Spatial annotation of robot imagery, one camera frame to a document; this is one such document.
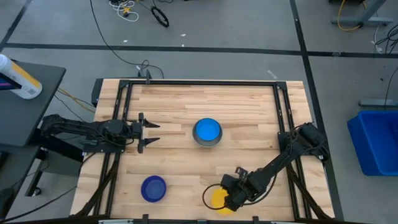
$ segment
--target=white cable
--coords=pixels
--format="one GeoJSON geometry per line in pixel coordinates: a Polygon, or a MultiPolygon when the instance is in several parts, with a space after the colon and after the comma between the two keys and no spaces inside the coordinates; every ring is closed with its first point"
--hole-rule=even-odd
{"type": "Polygon", "coordinates": [[[376,31],[374,32],[374,35],[373,35],[373,41],[371,41],[371,43],[374,44],[374,48],[376,49],[376,51],[377,51],[379,54],[384,54],[384,53],[382,52],[383,49],[382,49],[381,47],[378,47],[378,46],[376,45],[376,43],[377,43],[377,32],[379,31],[379,28],[380,28],[380,24],[377,25],[376,31]]]}
{"type": "MultiPolygon", "coordinates": [[[[124,2],[121,2],[121,4],[124,7],[132,8],[135,5],[135,2],[134,1],[124,1],[124,2]]],[[[109,1],[109,5],[112,6],[113,10],[115,10],[115,11],[118,10],[119,5],[114,5],[114,4],[112,4],[111,1],[109,1]]]]}
{"type": "Polygon", "coordinates": [[[132,11],[128,11],[128,12],[127,12],[128,14],[135,14],[135,15],[137,16],[137,19],[134,19],[134,20],[127,19],[127,18],[125,18],[124,16],[120,15],[120,13],[119,13],[119,12],[121,12],[121,11],[124,11],[124,9],[121,9],[121,7],[126,7],[126,8],[131,9],[131,8],[135,5],[134,1],[125,1],[125,2],[120,3],[118,6],[112,4],[111,1],[110,1],[110,2],[109,2],[109,5],[112,6],[113,10],[116,11],[116,13],[118,14],[118,16],[119,16],[120,18],[122,18],[122,19],[124,19],[124,20],[126,20],[126,21],[129,21],[129,22],[136,22],[136,21],[139,19],[139,14],[136,13],[136,12],[132,12],[132,11]]]}

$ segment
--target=yellow cable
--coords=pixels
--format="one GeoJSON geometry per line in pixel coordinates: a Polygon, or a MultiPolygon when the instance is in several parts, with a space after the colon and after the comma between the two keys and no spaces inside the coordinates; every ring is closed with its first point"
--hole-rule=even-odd
{"type": "Polygon", "coordinates": [[[84,108],[84,109],[86,109],[86,110],[88,110],[88,111],[90,111],[90,112],[95,113],[95,111],[93,111],[93,110],[91,110],[91,109],[85,107],[83,104],[81,104],[81,103],[77,100],[77,98],[75,98],[74,96],[72,96],[71,94],[69,94],[67,91],[65,91],[65,90],[63,90],[63,89],[61,89],[61,88],[58,88],[58,89],[59,89],[60,91],[62,91],[64,94],[68,95],[71,99],[73,99],[73,100],[74,100],[77,104],[79,104],[82,108],[84,108]]]}
{"type": "Polygon", "coordinates": [[[341,15],[341,12],[342,12],[342,10],[343,10],[343,6],[344,6],[344,3],[345,3],[345,2],[346,2],[346,0],[343,0],[343,2],[341,3],[340,9],[339,9],[339,11],[338,11],[338,15],[337,15],[337,25],[338,25],[338,27],[339,27],[342,31],[353,31],[353,30],[358,29],[360,26],[356,26],[356,27],[350,28],[350,29],[344,29],[344,28],[342,28],[341,25],[340,25],[340,15],[341,15]]]}

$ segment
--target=yellow object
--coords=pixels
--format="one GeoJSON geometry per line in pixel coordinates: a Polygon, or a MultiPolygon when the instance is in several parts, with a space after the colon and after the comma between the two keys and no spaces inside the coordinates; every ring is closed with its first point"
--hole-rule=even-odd
{"type": "Polygon", "coordinates": [[[90,112],[95,113],[95,111],[93,111],[93,110],[91,110],[91,109],[85,107],[83,104],[81,104],[74,96],[72,96],[71,94],[69,94],[67,91],[65,91],[65,90],[63,90],[63,89],[61,89],[61,88],[58,88],[58,89],[59,89],[61,92],[63,92],[64,94],[68,95],[71,99],[73,99],[73,100],[74,100],[77,104],[79,104],[82,108],[84,108],[84,109],[86,109],[86,110],[88,110],[88,111],[90,111],[90,112]]]}
{"type": "Polygon", "coordinates": [[[130,8],[129,7],[123,7],[123,13],[129,13],[130,8]]]}
{"type": "MultiPolygon", "coordinates": [[[[221,208],[222,206],[224,206],[224,198],[228,196],[228,193],[226,190],[220,188],[220,189],[216,189],[213,193],[213,196],[211,197],[211,206],[213,208],[221,208]]],[[[223,208],[220,210],[217,210],[217,212],[220,215],[229,215],[232,214],[233,211],[228,209],[228,208],[223,208]]]]}
{"type": "Polygon", "coordinates": [[[25,70],[23,70],[20,66],[15,64],[14,62],[11,62],[11,67],[14,69],[17,73],[19,73],[22,77],[26,78],[26,80],[30,81],[33,86],[36,86],[36,88],[40,88],[41,84],[39,81],[37,81],[35,78],[33,78],[31,75],[29,75],[25,70]]]}
{"type": "Polygon", "coordinates": [[[341,3],[340,9],[339,9],[339,11],[338,11],[338,15],[337,15],[337,25],[338,25],[338,27],[339,27],[342,31],[353,31],[353,30],[358,29],[360,26],[356,26],[356,27],[350,28],[350,29],[345,29],[345,28],[342,28],[341,25],[340,25],[340,16],[341,16],[341,12],[342,12],[342,10],[343,10],[344,3],[345,3],[345,2],[346,2],[346,0],[343,0],[343,2],[341,3]]]}

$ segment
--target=yellow label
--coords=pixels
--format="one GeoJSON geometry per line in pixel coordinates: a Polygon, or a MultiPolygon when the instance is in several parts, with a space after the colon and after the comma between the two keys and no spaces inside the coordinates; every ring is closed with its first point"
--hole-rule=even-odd
{"type": "Polygon", "coordinates": [[[16,71],[18,74],[20,74],[22,77],[24,77],[26,80],[28,80],[31,84],[36,86],[36,88],[40,88],[40,83],[37,81],[35,78],[33,78],[31,75],[29,75],[25,70],[23,70],[20,66],[15,64],[14,62],[12,63],[12,69],[16,71]]]}

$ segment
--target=black line on floor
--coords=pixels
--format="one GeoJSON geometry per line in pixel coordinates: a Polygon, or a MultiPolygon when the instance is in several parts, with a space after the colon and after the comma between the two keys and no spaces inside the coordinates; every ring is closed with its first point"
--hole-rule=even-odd
{"type": "Polygon", "coordinates": [[[308,51],[308,56],[317,57],[350,57],[350,58],[398,58],[398,54],[374,54],[355,52],[317,52],[308,51]]]}
{"type": "MultiPolygon", "coordinates": [[[[20,49],[64,49],[64,50],[109,50],[105,45],[66,45],[66,44],[17,44],[8,43],[6,48],[20,49]]],[[[110,46],[113,50],[152,51],[152,52],[212,52],[212,53],[246,53],[273,55],[301,55],[299,50],[219,48],[219,47],[151,47],[151,46],[110,46]]]]}
{"type": "MultiPolygon", "coordinates": [[[[58,49],[58,50],[109,50],[105,45],[69,45],[69,44],[20,44],[6,43],[4,48],[17,49],[58,49]]],[[[151,51],[151,52],[209,52],[209,53],[241,53],[270,55],[302,55],[299,50],[219,48],[219,47],[151,47],[151,46],[119,46],[112,49],[121,51],[151,51]]],[[[348,58],[398,58],[398,54],[373,54],[356,52],[318,52],[307,51],[308,56],[316,57],[348,57],[348,58]]]]}
{"type": "MultiPolygon", "coordinates": [[[[296,28],[298,42],[300,44],[305,74],[307,76],[308,87],[309,87],[310,96],[312,99],[312,107],[313,107],[313,110],[315,113],[315,119],[317,121],[317,127],[319,128],[319,130],[321,132],[323,132],[326,135],[325,125],[323,124],[322,112],[321,112],[318,95],[317,95],[317,89],[315,87],[315,81],[314,81],[313,75],[312,75],[310,59],[308,57],[307,47],[305,46],[303,30],[301,27],[299,12],[297,10],[297,5],[296,5],[295,0],[290,0],[290,6],[292,8],[294,25],[296,28]]],[[[335,212],[335,217],[339,220],[344,220],[343,211],[341,209],[340,197],[338,194],[338,189],[337,189],[337,184],[336,184],[335,173],[333,172],[333,165],[331,163],[331,159],[328,160],[328,166],[325,166],[325,167],[326,167],[326,177],[328,180],[328,186],[329,186],[329,189],[331,189],[330,192],[333,193],[333,195],[331,194],[331,201],[333,204],[333,210],[335,212]]]]}
{"type": "Polygon", "coordinates": [[[8,40],[10,39],[12,33],[17,28],[18,23],[21,21],[22,16],[25,14],[25,12],[31,2],[32,2],[32,0],[26,0],[24,6],[19,11],[17,17],[14,19],[14,22],[11,24],[10,28],[8,28],[7,34],[4,36],[4,38],[2,39],[2,41],[0,43],[0,52],[3,50],[3,48],[5,48],[5,45],[7,44],[8,40]]]}

